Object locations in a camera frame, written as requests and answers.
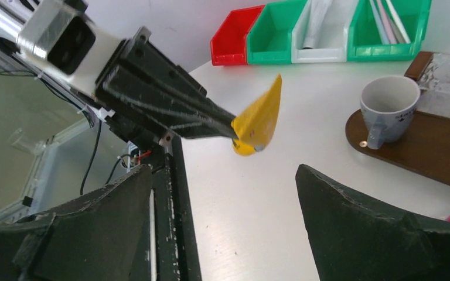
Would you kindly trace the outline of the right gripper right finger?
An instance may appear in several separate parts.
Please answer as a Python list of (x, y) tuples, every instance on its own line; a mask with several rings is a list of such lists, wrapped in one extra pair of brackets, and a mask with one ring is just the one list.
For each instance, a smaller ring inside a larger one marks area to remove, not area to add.
[(320, 280), (450, 280), (450, 222), (385, 203), (305, 164), (295, 182)]

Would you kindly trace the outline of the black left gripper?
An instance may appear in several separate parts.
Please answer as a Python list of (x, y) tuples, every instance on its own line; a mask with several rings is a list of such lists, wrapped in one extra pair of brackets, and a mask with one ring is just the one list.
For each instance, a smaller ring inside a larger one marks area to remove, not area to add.
[(237, 139), (235, 116), (207, 98), (187, 71), (170, 61), (141, 27), (116, 48), (96, 81), (94, 100), (115, 112), (110, 131), (125, 142), (167, 146), (174, 137)]

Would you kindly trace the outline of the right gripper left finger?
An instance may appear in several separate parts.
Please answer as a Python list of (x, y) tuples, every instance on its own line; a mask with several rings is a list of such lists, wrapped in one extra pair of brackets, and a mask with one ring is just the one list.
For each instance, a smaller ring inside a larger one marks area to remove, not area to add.
[(0, 280), (128, 280), (152, 173), (113, 183), (14, 223), (0, 223)]

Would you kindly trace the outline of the yellow toothpaste tube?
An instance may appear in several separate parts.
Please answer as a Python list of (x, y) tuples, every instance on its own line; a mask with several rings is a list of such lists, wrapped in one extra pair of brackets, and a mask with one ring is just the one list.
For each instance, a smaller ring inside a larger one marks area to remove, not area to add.
[(271, 87), (231, 122), (237, 137), (233, 149), (240, 156), (263, 151), (271, 142), (281, 103), (282, 77), (277, 75)]

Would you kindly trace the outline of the grey handled white mug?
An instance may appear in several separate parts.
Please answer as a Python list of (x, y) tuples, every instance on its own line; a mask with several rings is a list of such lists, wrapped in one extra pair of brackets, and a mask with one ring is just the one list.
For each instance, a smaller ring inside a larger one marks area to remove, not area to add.
[(399, 140), (413, 120), (421, 90), (405, 76), (384, 76), (368, 83), (360, 110), (368, 130), (366, 147), (377, 150)]

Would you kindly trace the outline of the clear acrylic organizer rack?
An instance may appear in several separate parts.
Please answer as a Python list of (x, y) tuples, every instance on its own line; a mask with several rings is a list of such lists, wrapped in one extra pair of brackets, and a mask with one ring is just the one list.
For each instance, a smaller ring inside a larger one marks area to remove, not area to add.
[(420, 51), (405, 74), (420, 90), (420, 112), (450, 119), (450, 53)]

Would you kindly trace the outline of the pink toothbrush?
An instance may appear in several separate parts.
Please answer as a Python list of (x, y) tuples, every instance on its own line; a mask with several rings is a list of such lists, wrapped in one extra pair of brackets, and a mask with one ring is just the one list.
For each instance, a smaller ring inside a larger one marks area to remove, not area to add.
[(397, 40), (393, 33), (392, 27), (390, 25), (390, 20), (388, 18), (387, 12), (383, 6), (383, 3), (381, 0), (376, 0), (376, 3), (378, 6), (378, 9), (379, 9), (379, 13), (380, 13), (381, 20), (383, 22), (384, 29), (385, 29), (385, 31), (387, 33), (387, 37), (390, 41), (390, 44), (396, 44)]

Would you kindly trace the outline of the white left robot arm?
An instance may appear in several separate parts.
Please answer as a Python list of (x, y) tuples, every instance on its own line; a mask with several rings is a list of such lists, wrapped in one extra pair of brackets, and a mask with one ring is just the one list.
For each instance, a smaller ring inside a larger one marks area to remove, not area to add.
[(110, 131), (139, 146), (175, 137), (237, 139), (234, 115), (151, 42), (100, 28), (84, 1), (0, 1), (0, 43), (35, 73), (70, 87)]

